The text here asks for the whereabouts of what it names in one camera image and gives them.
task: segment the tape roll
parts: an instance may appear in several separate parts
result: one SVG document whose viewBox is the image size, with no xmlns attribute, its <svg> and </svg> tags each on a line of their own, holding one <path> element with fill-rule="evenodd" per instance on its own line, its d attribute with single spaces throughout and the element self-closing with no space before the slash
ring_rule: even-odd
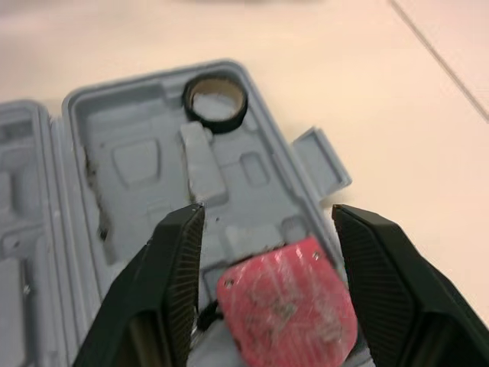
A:
<svg viewBox="0 0 489 367">
<path fill-rule="evenodd" d="M 235 107 L 230 116 L 224 118 L 205 117 L 194 105 L 196 97 L 204 95 L 224 96 L 233 101 Z M 201 74 L 190 80 L 183 90 L 183 107 L 190 121 L 198 121 L 214 134 L 232 132 L 243 123 L 248 109 L 248 94 L 241 83 L 232 76 L 220 73 Z"/>
</svg>

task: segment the red pad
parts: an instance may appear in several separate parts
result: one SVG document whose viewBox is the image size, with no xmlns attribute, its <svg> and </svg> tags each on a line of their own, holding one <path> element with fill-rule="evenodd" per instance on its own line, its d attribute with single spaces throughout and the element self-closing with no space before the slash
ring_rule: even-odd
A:
<svg viewBox="0 0 489 367">
<path fill-rule="evenodd" d="M 357 339 L 348 291 L 313 237 L 228 269 L 217 298 L 250 367 L 339 367 Z"/>
</svg>

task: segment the case latch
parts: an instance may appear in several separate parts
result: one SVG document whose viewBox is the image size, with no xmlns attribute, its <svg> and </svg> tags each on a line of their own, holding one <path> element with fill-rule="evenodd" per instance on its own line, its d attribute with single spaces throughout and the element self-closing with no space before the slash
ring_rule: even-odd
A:
<svg viewBox="0 0 489 367">
<path fill-rule="evenodd" d="M 351 178 L 322 130 L 311 128 L 292 146 L 318 200 L 351 184 Z"/>
</svg>

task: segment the tool case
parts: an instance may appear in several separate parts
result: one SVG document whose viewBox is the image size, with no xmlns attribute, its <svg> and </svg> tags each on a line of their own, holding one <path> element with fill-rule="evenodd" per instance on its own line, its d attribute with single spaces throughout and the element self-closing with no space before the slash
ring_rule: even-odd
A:
<svg viewBox="0 0 489 367">
<path fill-rule="evenodd" d="M 213 72 L 246 89 L 243 124 L 189 132 L 183 88 Z M 206 168 L 192 178 L 203 184 L 189 184 L 191 164 Z M 246 70 L 227 60 L 78 89 L 60 117 L 32 101 L 1 104 L 0 366 L 71 365 L 117 275 L 162 218 L 199 195 L 199 308 L 229 265 L 311 235 L 346 281 L 320 202 L 350 183 L 320 130 L 289 146 Z M 244 363 L 219 323 L 187 365 Z M 344 366 L 373 365 L 360 333 Z"/>
</svg>

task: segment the table surface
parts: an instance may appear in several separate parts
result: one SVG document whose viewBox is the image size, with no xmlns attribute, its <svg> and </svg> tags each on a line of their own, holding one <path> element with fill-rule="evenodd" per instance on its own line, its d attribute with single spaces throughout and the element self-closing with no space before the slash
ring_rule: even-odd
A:
<svg viewBox="0 0 489 367">
<path fill-rule="evenodd" d="M 489 323 L 489 125 L 389 2 L 9 1 L 0 100 L 60 113 L 79 86 L 234 58 L 288 140 L 328 135 L 353 178 L 329 201 L 398 222 Z"/>
</svg>

